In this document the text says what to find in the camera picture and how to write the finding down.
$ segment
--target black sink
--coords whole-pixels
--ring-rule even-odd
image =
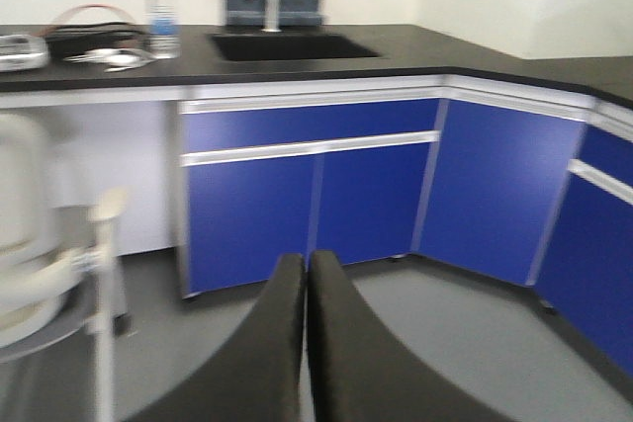
[[[369,58],[375,51],[337,34],[282,32],[211,34],[212,43],[229,61]]]

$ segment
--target cabinet drawer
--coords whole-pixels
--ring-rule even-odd
[[[579,158],[613,178],[633,186],[633,143],[590,127]]]
[[[187,152],[433,129],[438,99],[182,116]]]

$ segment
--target electronic device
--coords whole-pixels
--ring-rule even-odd
[[[46,66],[50,60],[44,39],[31,35],[0,35],[0,72]]]

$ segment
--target water bottle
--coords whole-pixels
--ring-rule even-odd
[[[180,55],[176,0],[147,0],[149,51],[156,58]]]

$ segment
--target blue cabinet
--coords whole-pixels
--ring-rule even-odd
[[[316,248],[345,264],[410,251],[429,145],[328,153]]]
[[[540,295],[631,376],[632,242],[633,206],[573,176],[536,283]]]
[[[274,106],[180,116],[187,295],[266,280],[285,252],[410,251],[438,100]]]
[[[264,281],[305,253],[311,156],[188,167],[189,294]]]
[[[451,101],[419,252],[525,284],[583,124]]]

